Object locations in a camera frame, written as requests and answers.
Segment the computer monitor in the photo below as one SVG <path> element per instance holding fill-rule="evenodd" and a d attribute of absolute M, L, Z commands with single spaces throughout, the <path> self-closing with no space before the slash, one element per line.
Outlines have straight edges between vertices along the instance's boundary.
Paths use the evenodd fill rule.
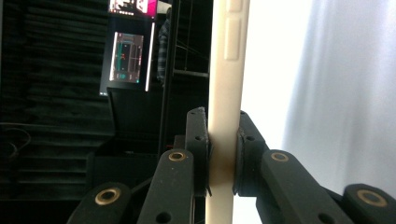
<path fill-rule="evenodd" d="M 108 12 L 154 19 L 157 13 L 157 0 L 109 0 Z"/>
<path fill-rule="evenodd" d="M 110 17 L 99 94 L 107 88 L 149 91 L 155 22 Z"/>
<path fill-rule="evenodd" d="M 142 35 L 114 33 L 110 81 L 139 83 L 143 41 Z"/>

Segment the black plastic part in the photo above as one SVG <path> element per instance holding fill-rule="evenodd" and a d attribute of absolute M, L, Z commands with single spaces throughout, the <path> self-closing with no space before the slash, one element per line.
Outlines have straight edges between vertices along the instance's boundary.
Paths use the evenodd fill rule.
<path fill-rule="evenodd" d="M 192 223 L 193 156 L 187 150 L 162 154 L 137 223 Z"/>
<path fill-rule="evenodd" d="M 349 185 L 342 206 L 356 223 L 396 223 L 396 201 L 386 192 L 364 184 Z"/>
<path fill-rule="evenodd" d="M 233 194 L 256 197 L 259 194 L 262 153 L 269 150 L 248 114 L 241 111 L 236 153 Z"/>
<path fill-rule="evenodd" d="M 283 217 L 282 212 L 276 203 L 276 199 L 265 182 L 262 182 L 261 193 L 257 196 L 256 208 L 257 211 L 259 211 L 259 216 L 262 220 L 262 223 L 285 223 L 285 218 Z"/>
<path fill-rule="evenodd" d="M 95 198 L 107 189 L 116 189 L 119 197 L 113 203 L 99 204 Z M 115 197 L 115 193 L 109 190 L 107 193 L 102 194 L 104 201 L 108 198 Z M 82 199 L 76 210 L 73 212 L 67 224 L 80 224 L 80 223 L 95 223 L 95 224 L 110 224 L 121 223 L 125 219 L 125 210 L 131 200 L 131 190 L 121 183 L 105 183 L 92 189 Z"/>
<path fill-rule="evenodd" d="M 205 197 L 208 185 L 209 137 L 203 107 L 195 108 L 187 113 L 185 148 L 194 155 L 195 197 Z"/>
<path fill-rule="evenodd" d="M 288 152 L 264 152 L 261 170 L 285 223 L 353 223 L 326 190 Z"/>

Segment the white plastic rod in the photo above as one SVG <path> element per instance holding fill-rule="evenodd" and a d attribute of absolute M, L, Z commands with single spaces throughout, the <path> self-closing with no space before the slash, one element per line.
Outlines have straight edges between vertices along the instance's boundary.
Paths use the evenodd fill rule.
<path fill-rule="evenodd" d="M 208 224 L 233 223 L 236 133 L 248 32 L 248 0 L 216 0 L 213 8 L 208 131 L 214 150 L 206 197 Z"/>

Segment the monitor screen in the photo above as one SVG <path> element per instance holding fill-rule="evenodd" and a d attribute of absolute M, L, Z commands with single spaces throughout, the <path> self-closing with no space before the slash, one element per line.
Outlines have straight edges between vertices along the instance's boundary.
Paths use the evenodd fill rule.
<path fill-rule="evenodd" d="M 109 0 L 108 11 L 127 16 L 154 19 L 157 0 Z"/>
<path fill-rule="evenodd" d="M 115 32 L 110 81 L 139 83 L 143 39 L 142 35 Z"/>

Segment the white wall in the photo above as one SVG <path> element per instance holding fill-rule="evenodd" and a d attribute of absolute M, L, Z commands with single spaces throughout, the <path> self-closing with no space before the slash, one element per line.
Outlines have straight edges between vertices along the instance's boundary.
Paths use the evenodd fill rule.
<path fill-rule="evenodd" d="M 396 197 L 396 1 L 250 1 L 242 109 L 320 185 Z M 261 223 L 235 198 L 234 223 Z"/>

